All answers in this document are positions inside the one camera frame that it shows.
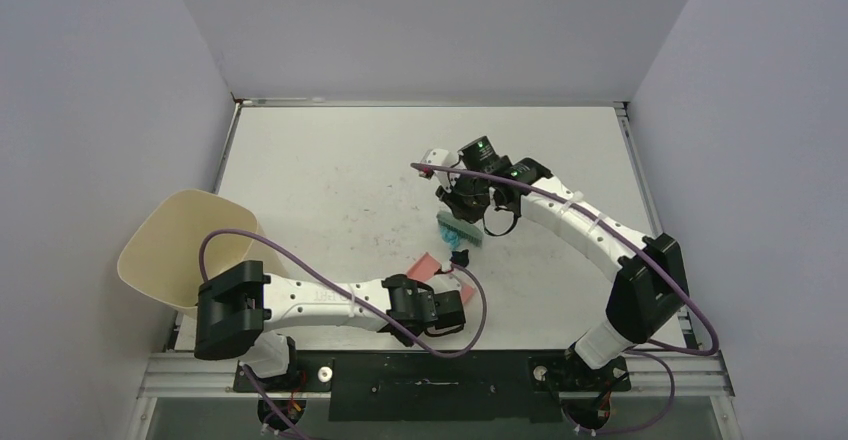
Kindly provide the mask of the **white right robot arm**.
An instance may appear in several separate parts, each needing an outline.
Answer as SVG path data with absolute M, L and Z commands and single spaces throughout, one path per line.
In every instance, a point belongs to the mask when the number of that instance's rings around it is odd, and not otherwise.
M 421 176 L 436 177 L 437 198 L 462 222 L 483 221 L 487 210 L 530 221 L 580 252 L 611 282 L 603 320 L 570 347 L 568 381 L 593 387 L 605 366 L 648 343 L 683 307 L 687 292 L 679 244 L 652 238 L 608 217 L 538 161 L 513 162 L 480 137 L 453 153 L 430 149 Z

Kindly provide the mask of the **pink plastic dustpan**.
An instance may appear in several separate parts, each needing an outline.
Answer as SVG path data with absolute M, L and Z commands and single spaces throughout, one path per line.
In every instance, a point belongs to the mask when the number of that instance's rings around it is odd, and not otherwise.
M 449 272 L 446 270 L 446 267 L 449 267 L 450 264 L 448 262 L 440 262 L 437 258 L 434 258 L 429 253 L 425 253 L 418 260 L 416 260 L 412 266 L 406 271 L 406 276 L 412 280 L 423 283 L 427 286 L 428 280 L 434 275 L 434 273 L 442 268 L 445 272 Z M 459 280 L 464 283 L 464 288 L 462 290 L 461 297 L 463 304 L 468 304 L 471 299 L 476 295 L 477 289 L 473 287 L 468 281 L 461 279 L 458 275 L 453 273 Z

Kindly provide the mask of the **black paper scrap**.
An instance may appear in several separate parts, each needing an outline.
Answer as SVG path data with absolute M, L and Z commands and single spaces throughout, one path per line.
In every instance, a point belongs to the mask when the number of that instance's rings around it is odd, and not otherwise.
M 470 263 L 469 259 L 469 250 L 455 250 L 451 252 L 450 262 L 455 265 L 459 265 L 463 268 L 467 267 Z

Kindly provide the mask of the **green hand brush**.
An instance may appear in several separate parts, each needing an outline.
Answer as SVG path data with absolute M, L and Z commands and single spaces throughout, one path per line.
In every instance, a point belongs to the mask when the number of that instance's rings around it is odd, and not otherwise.
M 436 221 L 438 224 L 440 237 L 442 231 L 450 230 L 456 232 L 459 235 L 461 243 L 465 241 L 475 247 L 480 247 L 483 243 L 484 233 L 478 227 L 473 224 L 469 224 L 465 221 L 456 219 L 448 211 L 440 210 L 436 214 Z

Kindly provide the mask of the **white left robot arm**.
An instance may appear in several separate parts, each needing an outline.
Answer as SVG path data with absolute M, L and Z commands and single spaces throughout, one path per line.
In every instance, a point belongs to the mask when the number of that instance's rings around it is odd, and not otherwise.
M 296 382 L 299 367 L 285 328 L 352 327 L 410 346 L 428 330 L 454 332 L 465 322 L 459 291 L 437 292 L 403 274 L 330 288 L 267 273 L 249 260 L 199 287 L 194 355 L 235 359 L 282 391 Z

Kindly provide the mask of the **teal paper scrap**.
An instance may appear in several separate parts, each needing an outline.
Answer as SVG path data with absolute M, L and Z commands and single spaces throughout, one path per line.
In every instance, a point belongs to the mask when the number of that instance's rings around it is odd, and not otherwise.
M 441 238 L 450 251 L 458 251 L 460 249 L 461 239 L 456 232 L 450 230 L 442 231 Z

